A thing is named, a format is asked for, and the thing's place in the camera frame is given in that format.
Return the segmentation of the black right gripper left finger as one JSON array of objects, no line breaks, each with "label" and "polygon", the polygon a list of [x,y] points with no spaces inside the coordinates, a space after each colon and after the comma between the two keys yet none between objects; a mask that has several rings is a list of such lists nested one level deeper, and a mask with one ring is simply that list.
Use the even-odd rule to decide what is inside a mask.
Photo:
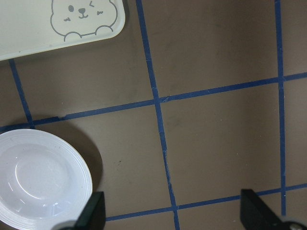
[{"label": "black right gripper left finger", "polygon": [[106,224],[104,192],[93,192],[78,217],[75,230],[103,230]]}]

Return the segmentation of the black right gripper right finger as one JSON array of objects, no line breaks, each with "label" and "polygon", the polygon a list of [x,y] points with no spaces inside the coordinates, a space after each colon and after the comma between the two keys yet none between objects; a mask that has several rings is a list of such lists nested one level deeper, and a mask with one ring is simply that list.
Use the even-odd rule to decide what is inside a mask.
[{"label": "black right gripper right finger", "polygon": [[240,221],[246,230],[282,230],[283,222],[252,189],[240,194]]}]

